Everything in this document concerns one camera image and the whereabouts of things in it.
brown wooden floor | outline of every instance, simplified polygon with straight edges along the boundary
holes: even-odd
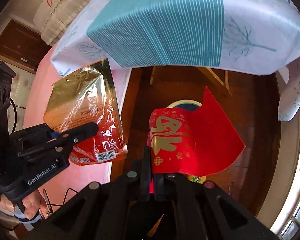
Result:
[[[253,76],[229,72],[231,97],[225,97],[195,67],[156,67],[150,85],[152,67],[142,70],[130,126],[128,152],[123,172],[132,162],[142,157],[149,132],[149,117],[156,108],[164,108],[182,99],[201,102],[203,89],[208,86],[246,144],[245,151],[226,170],[210,175],[242,206],[256,215],[266,197],[274,174],[280,140],[280,122],[277,121],[279,94],[275,75]],[[215,70],[224,80],[224,71]]]

teal cloth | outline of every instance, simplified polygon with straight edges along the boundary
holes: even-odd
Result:
[[[218,67],[223,24],[222,0],[111,0],[87,35],[121,67]]]

qr code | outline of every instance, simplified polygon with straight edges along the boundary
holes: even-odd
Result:
[[[89,158],[80,158],[81,163],[89,163]]]
[[[73,160],[74,162],[79,162],[79,159],[78,159],[78,158],[76,158],[76,157],[72,157],[72,156],[70,156],[70,159],[71,159],[71,160]]]
[[[109,161],[109,160],[116,158],[114,150],[96,154],[96,157],[97,157],[98,163]]]

red paper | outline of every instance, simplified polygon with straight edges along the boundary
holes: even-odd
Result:
[[[210,175],[226,169],[245,148],[207,87],[195,111],[156,109],[149,124],[153,173]]]

wooden cabinet door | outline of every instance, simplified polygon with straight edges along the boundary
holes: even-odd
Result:
[[[38,33],[13,20],[0,35],[0,55],[34,70],[49,49]]]

